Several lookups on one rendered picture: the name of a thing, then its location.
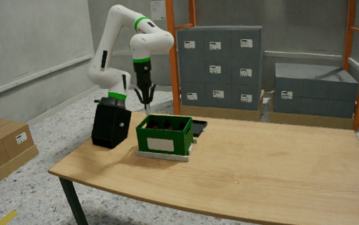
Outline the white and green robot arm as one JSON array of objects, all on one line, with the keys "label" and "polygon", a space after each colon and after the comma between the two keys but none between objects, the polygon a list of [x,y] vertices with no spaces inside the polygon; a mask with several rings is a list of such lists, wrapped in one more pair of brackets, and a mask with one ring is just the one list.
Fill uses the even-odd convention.
[{"label": "white and green robot arm", "polygon": [[112,52],[123,26],[139,33],[129,42],[136,73],[151,71],[150,53],[170,50],[174,38],[171,33],[159,29],[143,14],[131,11],[122,5],[114,5],[110,8],[98,50],[88,70],[88,79],[93,84],[108,88],[108,98],[94,100],[95,103],[126,109],[125,100],[131,76],[125,71],[110,67]]}]

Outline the green bottle crate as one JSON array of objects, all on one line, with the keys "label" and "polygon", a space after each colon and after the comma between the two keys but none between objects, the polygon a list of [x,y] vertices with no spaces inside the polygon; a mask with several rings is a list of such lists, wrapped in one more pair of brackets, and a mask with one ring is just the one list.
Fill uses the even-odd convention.
[{"label": "green bottle crate", "polygon": [[[165,127],[165,121],[169,121],[174,131],[142,128],[145,124],[150,126],[150,120],[152,119],[155,120],[155,125],[158,127]],[[183,131],[177,131],[180,128],[181,121],[185,122],[185,128]],[[187,130],[189,132],[186,134]],[[150,115],[143,122],[138,135],[139,151],[142,152],[188,156],[188,150],[192,143],[192,117]]]}]

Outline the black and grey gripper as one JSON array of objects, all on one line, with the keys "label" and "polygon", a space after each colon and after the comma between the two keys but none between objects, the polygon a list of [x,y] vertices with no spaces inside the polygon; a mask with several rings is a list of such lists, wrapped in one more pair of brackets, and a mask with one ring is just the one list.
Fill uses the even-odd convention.
[{"label": "black and grey gripper", "polygon": [[[139,98],[139,101],[142,104],[144,104],[145,113],[147,116],[149,116],[150,115],[150,102],[152,102],[152,100],[153,100],[154,89],[156,87],[156,84],[153,84],[151,81],[150,71],[145,72],[145,73],[136,73],[136,78],[137,78],[137,86],[133,90],[136,92],[136,94]],[[150,90],[150,95],[149,95],[150,86],[151,86],[151,90]],[[141,90],[143,99],[141,98],[138,88]]]}]

